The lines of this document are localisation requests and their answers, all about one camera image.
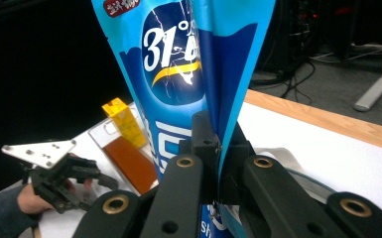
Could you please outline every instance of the blue snack bag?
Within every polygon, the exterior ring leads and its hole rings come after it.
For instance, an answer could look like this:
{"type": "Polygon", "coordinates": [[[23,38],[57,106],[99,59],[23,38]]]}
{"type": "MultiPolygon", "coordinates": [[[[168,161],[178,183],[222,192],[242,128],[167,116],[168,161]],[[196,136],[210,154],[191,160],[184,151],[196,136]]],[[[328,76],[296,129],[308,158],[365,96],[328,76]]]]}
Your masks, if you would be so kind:
{"type": "MultiPolygon", "coordinates": [[[[158,178],[179,141],[191,138],[191,117],[206,109],[223,148],[221,172],[274,1],[91,1],[143,118],[158,178]]],[[[216,212],[202,207],[201,237],[231,237],[216,212]]]]}

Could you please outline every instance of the dark sleeve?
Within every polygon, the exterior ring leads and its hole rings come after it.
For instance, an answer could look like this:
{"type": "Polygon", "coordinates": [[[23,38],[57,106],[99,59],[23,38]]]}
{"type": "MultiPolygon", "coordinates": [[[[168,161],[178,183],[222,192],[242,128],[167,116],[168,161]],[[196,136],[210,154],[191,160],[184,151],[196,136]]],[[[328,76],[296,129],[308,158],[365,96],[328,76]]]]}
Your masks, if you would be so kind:
{"type": "Polygon", "coordinates": [[[29,216],[20,210],[17,197],[22,186],[0,192],[0,237],[18,237],[38,223],[39,216],[29,216]]]}

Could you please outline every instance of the red label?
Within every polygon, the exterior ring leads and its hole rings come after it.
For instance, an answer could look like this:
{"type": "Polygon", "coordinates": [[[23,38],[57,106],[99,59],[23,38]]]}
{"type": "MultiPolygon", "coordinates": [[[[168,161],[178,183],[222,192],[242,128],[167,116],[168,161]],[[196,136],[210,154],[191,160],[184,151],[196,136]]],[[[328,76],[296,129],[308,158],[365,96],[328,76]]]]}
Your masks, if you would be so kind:
{"type": "Polygon", "coordinates": [[[139,3],[140,0],[106,0],[104,1],[104,10],[110,17],[117,17],[138,7],[139,3]]]}

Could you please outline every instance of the yellow block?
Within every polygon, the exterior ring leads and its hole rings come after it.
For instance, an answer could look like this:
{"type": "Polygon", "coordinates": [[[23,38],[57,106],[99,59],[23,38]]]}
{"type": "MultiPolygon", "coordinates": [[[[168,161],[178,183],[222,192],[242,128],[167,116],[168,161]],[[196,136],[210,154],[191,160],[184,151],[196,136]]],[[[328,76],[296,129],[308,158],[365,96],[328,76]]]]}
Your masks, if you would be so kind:
{"type": "Polygon", "coordinates": [[[122,100],[116,97],[104,104],[102,108],[106,115],[113,120],[122,136],[136,148],[141,148],[147,144],[147,139],[139,128],[134,115],[122,100]]]}

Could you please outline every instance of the yellow swoosh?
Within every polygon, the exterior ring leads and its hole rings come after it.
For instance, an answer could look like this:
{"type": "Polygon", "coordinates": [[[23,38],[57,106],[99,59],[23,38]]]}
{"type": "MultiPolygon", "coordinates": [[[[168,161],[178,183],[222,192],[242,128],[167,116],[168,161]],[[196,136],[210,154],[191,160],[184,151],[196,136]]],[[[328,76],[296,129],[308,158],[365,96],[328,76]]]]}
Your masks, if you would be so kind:
{"type": "Polygon", "coordinates": [[[178,74],[180,72],[190,72],[190,71],[195,71],[199,68],[199,61],[189,63],[189,64],[184,64],[184,65],[179,65],[179,66],[171,66],[171,67],[166,67],[163,68],[157,75],[154,77],[153,80],[153,85],[156,84],[158,80],[165,76],[171,76],[174,74],[178,74]]]}

